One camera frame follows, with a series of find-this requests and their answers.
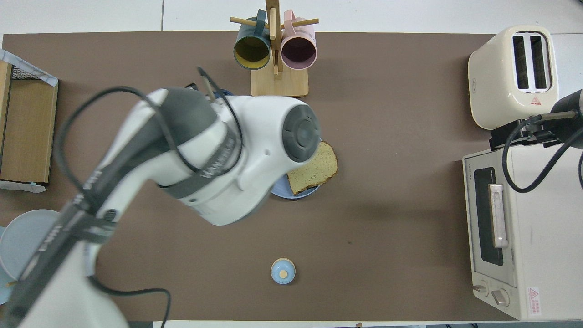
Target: toaster oven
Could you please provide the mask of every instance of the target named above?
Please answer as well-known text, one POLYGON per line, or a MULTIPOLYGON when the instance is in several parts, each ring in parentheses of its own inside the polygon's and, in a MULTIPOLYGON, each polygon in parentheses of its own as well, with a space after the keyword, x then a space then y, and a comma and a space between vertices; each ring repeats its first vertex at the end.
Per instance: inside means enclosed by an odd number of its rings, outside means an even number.
MULTIPOLYGON (((530 184, 558 147, 511 147, 517 185, 530 184)), ((526 194, 506 183, 501 149, 463 157, 475 297, 519 320, 583 319, 580 155, 568 149, 526 194)))

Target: mug handle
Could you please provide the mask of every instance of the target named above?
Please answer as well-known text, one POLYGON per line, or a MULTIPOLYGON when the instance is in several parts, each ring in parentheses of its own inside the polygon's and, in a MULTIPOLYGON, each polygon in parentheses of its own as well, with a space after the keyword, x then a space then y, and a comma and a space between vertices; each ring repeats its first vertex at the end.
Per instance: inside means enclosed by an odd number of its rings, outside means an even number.
POLYGON ((296 31, 293 28, 292 22, 296 20, 296 16, 293 13, 293 10, 288 10, 283 13, 283 28, 286 29, 288 36, 296 35, 296 31))
POLYGON ((263 29, 265 28, 265 19, 267 17, 267 12, 265 10, 257 11, 257 25, 255 25, 254 35, 261 36, 263 34, 263 29))

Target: oven window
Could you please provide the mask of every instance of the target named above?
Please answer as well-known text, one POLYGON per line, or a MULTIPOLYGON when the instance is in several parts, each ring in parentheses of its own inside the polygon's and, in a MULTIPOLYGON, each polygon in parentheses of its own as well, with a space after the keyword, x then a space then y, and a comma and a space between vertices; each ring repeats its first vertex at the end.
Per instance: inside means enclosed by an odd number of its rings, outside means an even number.
POLYGON ((480 253, 482 260, 502 266, 504 258, 502 249, 494 247, 492 234, 492 218, 490 215, 490 196, 488 184, 496 183, 494 168, 484 168, 474 171, 476 187, 477 227, 480 235, 480 253))

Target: gray joint cap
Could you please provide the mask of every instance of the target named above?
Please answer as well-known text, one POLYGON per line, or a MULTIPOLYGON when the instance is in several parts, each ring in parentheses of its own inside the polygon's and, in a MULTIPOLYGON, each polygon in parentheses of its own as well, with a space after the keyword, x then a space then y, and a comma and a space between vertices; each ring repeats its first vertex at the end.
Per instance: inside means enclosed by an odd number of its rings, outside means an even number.
POLYGON ((295 162, 305 162, 316 152, 320 142, 320 122, 308 105, 292 108, 283 122, 283 147, 295 162))

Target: red warning symbol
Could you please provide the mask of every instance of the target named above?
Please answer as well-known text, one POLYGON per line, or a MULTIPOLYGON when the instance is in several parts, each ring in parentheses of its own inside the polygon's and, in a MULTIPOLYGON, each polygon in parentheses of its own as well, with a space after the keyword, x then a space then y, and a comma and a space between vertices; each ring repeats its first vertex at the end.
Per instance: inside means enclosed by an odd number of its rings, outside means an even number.
POLYGON ((534 289, 532 288, 528 288, 528 295, 531 297, 531 299, 535 298, 537 295, 539 295, 538 292, 536 292, 534 289))
POLYGON ((531 100, 531 105, 542 105, 542 103, 540 102, 540 100, 535 96, 532 100, 531 100))

